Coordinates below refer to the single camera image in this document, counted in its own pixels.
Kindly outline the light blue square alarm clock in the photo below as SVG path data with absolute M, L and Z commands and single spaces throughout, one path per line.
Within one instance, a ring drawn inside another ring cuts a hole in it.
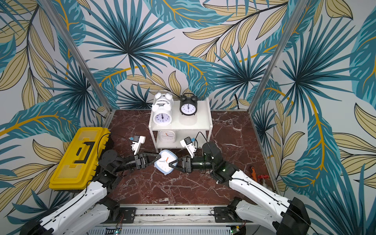
M 162 150 L 159 155 L 161 158 L 154 163 L 155 168 L 164 175 L 170 174 L 173 168 L 169 164 L 178 159 L 177 155 L 167 149 Z

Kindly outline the white square alarm clock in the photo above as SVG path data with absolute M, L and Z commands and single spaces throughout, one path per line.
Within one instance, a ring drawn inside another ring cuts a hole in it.
M 162 143 L 175 143 L 176 141 L 176 134 L 174 131 L 165 130 L 159 131 L 159 140 Z

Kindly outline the white matte twin-bell alarm clock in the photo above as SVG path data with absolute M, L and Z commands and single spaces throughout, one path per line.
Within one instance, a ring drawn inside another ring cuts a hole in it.
M 166 126 L 172 123 L 172 105 L 168 101 L 157 101 L 152 105 L 152 120 L 156 125 Z

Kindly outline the white chrome twin-bell alarm clock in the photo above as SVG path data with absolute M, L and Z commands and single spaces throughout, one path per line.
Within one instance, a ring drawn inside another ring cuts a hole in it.
M 172 94 L 158 92 L 154 98 L 155 98 L 155 103 L 152 105 L 152 111 L 156 112 L 160 108 L 166 111 L 172 110 L 173 103 L 174 103 Z

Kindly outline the black twin-bell alarm clock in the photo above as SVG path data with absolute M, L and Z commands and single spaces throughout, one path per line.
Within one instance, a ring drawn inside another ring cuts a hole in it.
M 193 116 L 197 113 L 198 97 L 191 92 L 183 93 L 180 98 L 180 112 L 185 116 Z

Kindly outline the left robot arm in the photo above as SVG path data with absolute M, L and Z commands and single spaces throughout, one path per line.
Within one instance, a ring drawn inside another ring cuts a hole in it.
M 116 220 L 119 204 L 108 197 L 122 180 L 120 172 L 144 169 L 161 158 L 158 153 L 143 152 L 121 157 L 115 150 L 104 152 L 99 159 L 101 170 L 86 188 L 51 214 L 27 222 L 21 235 L 79 235 L 109 218 Z

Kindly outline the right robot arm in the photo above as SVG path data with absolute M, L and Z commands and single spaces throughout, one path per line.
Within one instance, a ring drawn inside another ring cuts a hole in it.
M 247 176 L 236 165 L 225 161 L 213 142 L 202 146 L 202 156 L 182 157 L 169 166 L 181 172 L 208 169 L 219 184 L 237 191 L 253 201 L 235 199 L 228 205 L 231 217 L 254 222 L 277 235 L 306 235 L 311 221 L 304 203 L 278 195 Z

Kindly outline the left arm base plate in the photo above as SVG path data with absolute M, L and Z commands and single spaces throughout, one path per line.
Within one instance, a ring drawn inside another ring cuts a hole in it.
M 110 215 L 105 223 L 133 224 L 136 215 L 135 207 L 116 208 L 110 211 Z

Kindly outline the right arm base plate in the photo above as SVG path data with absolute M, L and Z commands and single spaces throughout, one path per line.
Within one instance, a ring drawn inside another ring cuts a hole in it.
M 250 220 L 241 219 L 234 210 L 228 207 L 214 207 L 210 214 L 214 217 L 216 223 L 245 223 Z

